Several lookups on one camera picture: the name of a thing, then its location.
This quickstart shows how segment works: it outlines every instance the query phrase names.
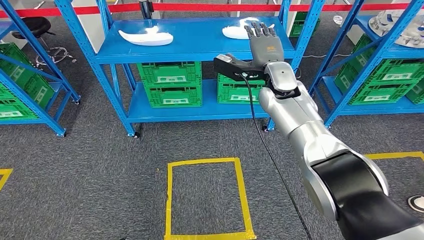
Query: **green plastic crate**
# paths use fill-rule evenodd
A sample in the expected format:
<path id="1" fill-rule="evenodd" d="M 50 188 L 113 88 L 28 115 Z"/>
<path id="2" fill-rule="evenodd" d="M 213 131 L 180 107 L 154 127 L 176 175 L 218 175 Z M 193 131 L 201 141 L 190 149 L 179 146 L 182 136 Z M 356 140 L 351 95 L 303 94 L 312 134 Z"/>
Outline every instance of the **green plastic crate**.
<path id="1" fill-rule="evenodd" d="M 142 82 L 149 87 L 201 85 L 200 61 L 138 63 Z"/>
<path id="2" fill-rule="evenodd" d="M 0 44 L 0 53 L 11 57 L 23 64 L 30 65 L 30 60 L 27 56 L 16 46 L 14 43 Z M 21 88 L 27 83 L 28 79 L 34 74 L 34 72 L 25 69 L 21 66 L 17 66 L 11 62 L 0 59 L 0 69 L 2 69 L 10 78 L 18 84 Z"/>
<path id="3" fill-rule="evenodd" d="M 299 37 L 301 35 L 302 29 L 305 25 L 305 20 L 308 12 L 307 11 L 298 11 L 296 13 L 296 17 L 294 17 L 293 26 L 291 27 L 290 31 L 290 37 Z M 318 21 L 316 22 L 315 28 L 313 29 L 312 36 L 315 34 L 315 32 L 318 29 L 318 26 L 320 25 L 321 20 L 318 18 Z"/>
<path id="4" fill-rule="evenodd" d="M 362 35 L 352 52 L 356 53 L 371 42 L 371 39 L 367 35 Z M 360 72 L 375 49 L 376 47 L 367 49 L 365 52 L 356 56 L 356 58 L 350 60 L 349 64 L 355 68 L 356 72 Z M 382 81 L 400 79 L 414 79 L 419 81 L 424 77 L 424 61 L 422 59 L 383 59 L 370 76 Z"/>
<path id="5" fill-rule="evenodd" d="M 416 84 L 420 81 L 419 78 L 411 77 L 412 75 L 410 73 L 392 73 L 388 64 L 378 66 L 381 71 L 378 71 L 378 73 L 374 71 L 370 74 L 362 84 L 361 88 L 393 84 Z M 358 72 L 356 69 L 347 62 L 338 72 L 334 83 L 342 93 L 345 93 L 357 75 Z"/>
<path id="6" fill-rule="evenodd" d="M 424 79 L 417 83 L 406 94 L 406 97 L 414 104 L 424 104 Z"/>
<path id="7" fill-rule="evenodd" d="M 23 90 L 42 108 L 47 106 L 49 100 L 55 94 L 50 84 L 42 76 L 34 73 L 26 81 Z M 0 83 L 0 100 L 14 98 L 16 96 L 6 86 Z"/>
<path id="8" fill-rule="evenodd" d="M 363 87 L 349 101 L 349 105 L 396 103 L 414 87 L 415 84 L 393 84 Z"/>
<path id="9" fill-rule="evenodd" d="M 222 74 L 219 74 L 218 73 L 218 77 L 217 77 L 218 79 L 218 84 L 244 84 L 245 83 L 245 81 L 235 81 L 235 80 L 233 80 L 233 79 L 231 79 L 231 78 L 229 78 L 229 77 L 227 77 L 227 76 L 224 76 L 224 75 L 222 75 Z M 260 85 L 260 84 L 262 84 L 262 85 L 264 85 L 265 84 L 265 81 L 264 80 L 253 80 L 253 81 L 249 81 L 249 84 L 250 85 L 252 85 L 252 84 L 256 84 L 256 85 Z"/>
<path id="10" fill-rule="evenodd" d="M 55 94 L 52 86 L 39 74 L 30 77 L 23 90 L 42 108 L 47 106 Z"/>
<path id="11" fill-rule="evenodd" d="M 145 87 L 152 108 L 200 107 L 202 105 L 202 87 Z"/>
<path id="12" fill-rule="evenodd" d="M 0 100 L 0 123 L 6 120 L 29 120 L 37 118 L 38 116 L 18 98 Z"/>
<path id="13" fill-rule="evenodd" d="M 253 104 L 259 104 L 259 92 L 265 84 L 249 85 Z M 220 104 L 250 104 L 248 86 L 244 82 L 218 83 L 217 100 Z"/>
<path id="14" fill-rule="evenodd" d="M 16 96 L 6 86 L 0 83 L 0 100 L 14 98 L 16 98 Z"/>

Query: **robotic arm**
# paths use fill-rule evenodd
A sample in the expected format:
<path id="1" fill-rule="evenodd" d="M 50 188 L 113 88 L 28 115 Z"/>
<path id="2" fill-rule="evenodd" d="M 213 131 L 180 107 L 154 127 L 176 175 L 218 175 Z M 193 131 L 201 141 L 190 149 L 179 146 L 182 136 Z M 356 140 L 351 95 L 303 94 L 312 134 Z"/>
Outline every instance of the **robotic arm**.
<path id="1" fill-rule="evenodd" d="M 284 62 L 274 29 L 246 26 L 253 60 L 220 54 L 215 70 L 236 81 L 264 79 L 261 107 L 293 147 L 305 189 L 318 211 L 337 221 L 346 240 L 422 240 L 424 223 L 389 197 L 379 167 L 353 151 L 324 126 L 305 86 Z"/>

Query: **yellow tape square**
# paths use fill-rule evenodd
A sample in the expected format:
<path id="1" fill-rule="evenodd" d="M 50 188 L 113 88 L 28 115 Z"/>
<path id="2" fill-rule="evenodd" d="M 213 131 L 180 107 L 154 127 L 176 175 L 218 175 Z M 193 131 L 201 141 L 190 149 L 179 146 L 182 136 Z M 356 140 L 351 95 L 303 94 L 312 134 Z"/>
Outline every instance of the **yellow tape square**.
<path id="1" fill-rule="evenodd" d="M 172 203 L 172 183 L 173 167 L 194 164 L 213 164 L 233 162 L 235 167 L 235 176 L 237 178 L 238 194 L 240 195 L 241 211 L 243 215 L 244 232 L 231 232 L 219 234 L 201 234 L 201 235 L 171 235 L 171 203 Z M 256 235 L 253 232 L 251 214 L 249 212 L 248 199 L 246 195 L 245 182 L 243 180 L 242 165 L 238 157 L 229 158 L 210 158 L 188 161 L 176 161 L 168 163 L 168 200 L 166 201 L 166 220 L 164 240 L 253 240 Z"/>
<path id="2" fill-rule="evenodd" d="M 406 151 L 406 152 L 386 152 L 366 154 L 371 160 L 378 159 L 400 159 L 400 158 L 421 158 L 424 161 L 424 152 L 422 151 Z"/>
<path id="3" fill-rule="evenodd" d="M 12 171 L 13 168 L 0 169 L 0 190 L 2 190 Z"/>

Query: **blue shelf frame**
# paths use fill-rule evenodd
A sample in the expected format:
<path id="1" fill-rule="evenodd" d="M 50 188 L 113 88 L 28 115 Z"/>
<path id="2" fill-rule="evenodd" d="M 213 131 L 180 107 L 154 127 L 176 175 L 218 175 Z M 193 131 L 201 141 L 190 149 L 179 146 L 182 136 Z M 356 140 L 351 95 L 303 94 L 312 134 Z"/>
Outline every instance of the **blue shelf frame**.
<path id="1" fill-rule="evenodd" d="M 322 103 L 323 109 L 327 113 L 327 118 L 324 120 L 326 127 L 329 127 L 338 116 L 424 113 L 424 104 L 413 104 L 405 96 L 396 103 L 348 105 L 352 96 L 383 59 L 424 59 L 423 48 L 410 48 L 395 44 L 396 39 L 398 39 L 402 31 L 423 7 L 424 0 L 412 0 L 393 28 L 382 37 L 375 34 L 368 26 L 368 20 L 372 16 L 358 16 L 358 12 L 363 4 L 364 0 L 357 0 L 352 5 L 352 9 L 338 31 L 337 37 L 332 43 L 332 46 L 327 53 L 326 58 L 322 62 L 321 67 L 308 91 L 311 96 L 315 95 Z M 349 57 L 346 57 L 333 66 L 330 66 L 330 61 L 333 59 L 340 44 L 342 43 L 343 37 L 351 29 L 352 25 L 358 25 L 365 34 L 371 38 L 372 42 Z M 346 93 L 342 94 L 334 83 L 335 78 L 326 75 L 342 64 L 347 63 L 351 59 L 363 53 L 368 48 L 374 46 L 376 47 L 376 50 L 373 52 L 363 69 L 358 73 L 355 80 L 353 80 Z M 319 89 L 320 84 L 323 84 L 325 89 L 329 92 L 331 101 L 334 103 L 334 107 L 332 109 L 329 107 L 326 99 Z"/>
<path id="2" fill-rule="evenodd" d="M 248 104 L 218 104 L 216 81 L 203 80 L 203 106 L 179 108 L 151 108 L 142 83 L 136 82 L 129 64 L 151 62 L 212 61 L 222 53 L 232 53 L 240 59 L 252 59 L 247 40 L 229 39 L 223 36 L 221 29 L 237 25 L 239 18 L 184 18 L 184 19 L 144 19 L 114 21 L 105 0 L 96 0 L 102 19 L 105 40 L 96 54 L 72 8 L 72 0 L 55 0 L 64 20 L 73 33 L 82 52 L 87 58 L 94 74 L 103 87 L 128 136 L 133 137 L 134 123 L 218 120 L 251 118 Z M 279 15 L 275 17 L 258 17 L 267 24 L 275 24 L 275 31 L 283 43 L 284 55 L 291 60 L 293 69 L 297 69 L 312 36 L 325 0 L 312 1 L 306 16 L 305 25 L 295 47 L 286 34 L 287 17 L 291 1 L 284 0 Z M 161 32 L 174 35 L 174 41 L 166 46 L 146 47 L 133 45 L 123 40 L 118 30 L 128 33 L 140 33 L 144 28 L 157 25 Z M 123 107 L 120 86 L 116 73 L 116 64 L 123 66 L 128 84 L 132 91 L 129 109 Z M 112 84 L 105 74 L 103 65 L 110 65 Z M 255 106 L 258 117 L 269 116 Z M 274 122 L 269 120 L 268 130 L 274 129 Z"/>
<path id="3" fill-rule="evenodd" d="M 27 105 L 36 115 L 37 119 L 11 119 L 11 120 L 1 120 L 0 125 L 16 125 L 16 124 L 46 124 L 49 126 L 58 137 L 64 137 L 66 133 L 66 128 L 63 128 L 59 124 L 59 118 L 64 111 L 67 102 L 69 99 L 72 102 L 79 103 L 81 96 L 77 94 L 77 92 L 72 88 L 69 84 L 66 77 L 62 74 L 59 68 L 53 63 L 52 59 L 47 54 L 46 50 L 42 47 L 42 45 L 38 42 L 38 40 L 34 37 L 22 19 L 18 16 L 12 5 L 7 0 L 0 0 L 0 6 L 7 14 L 11 21 L 0 22 L 0 39 L 7 35 L 10 31 L 18 30 L 22 36 L 26 38 L 28 43 L 32 46 L 35 52 L 41 56 L 43 61 L 46 63 L 47 67 L 51 70 L 53 75 L 47 74 L 43 71 L 40 71 L 33 66 L 26 65 L 21 63 L 11 57 L 0 54 L 0 59 L 11 62 L 15 65 L 18 65 L 27 70 L 33 71 L 37 74 L 40 74 L 46 78 L 53 80 L 49 82 L 54 90 L 54 94 L 52 98 L 47 103 L 45 108 L 42 108 L 36 103 L 33 99 L 31 99 L 28 94 L 23 91 L 3 70 L 0 69 L 0 83 L 6 86 L 12 93 L 18 97 L 25 105 Z M 49 115 L 49 110 L 51 109 L 53 103 L 57 99 L 59 93 L 61 91 L 65 92 L 64 98 L 61 100 L 61 103 L 56 110 L 54 116 Z"/>

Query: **red barrier tape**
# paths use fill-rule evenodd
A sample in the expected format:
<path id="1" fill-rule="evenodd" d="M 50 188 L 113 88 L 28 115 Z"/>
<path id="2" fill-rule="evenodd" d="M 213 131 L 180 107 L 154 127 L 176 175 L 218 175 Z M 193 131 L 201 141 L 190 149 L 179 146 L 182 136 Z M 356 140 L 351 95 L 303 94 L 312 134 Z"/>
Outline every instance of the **red barrier tape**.
<path id="1" fill-rule="evenodd" d="M 405 9 L 407 3 L 394 3 L 394 4 L 364 4 L 363 11 L 381 11 L 393 9 Z M 291 5 L 290 11 L 294 12 L 307 12 L 310 5 L 300 4 Z M 351 5 L 335 4 L 324 5 L 322 11 L 336 12 L 336 11 L 349 11 Z M 156 11 L 177 11 L 177 12 L 277 12 L 280 10 L 280 5 L 267 5 L 267 4 L 205 4 L 205 3 L 154 3 L 153 8 Z M 134 12 L 140 11 L 138 3 L 126 3 L 109 6 L 110 12 Z M 97 6 L 80 6 L 74 8 L 76 14 L 98 14 L 99 8 Z M 16 10 L 20 17 L 53 17 L 61 16 L 58 8 L 39 8 L 39 9 L 18 9 Z M 5 12 L 0 11 L 0 18 L 7 18 Z"/>

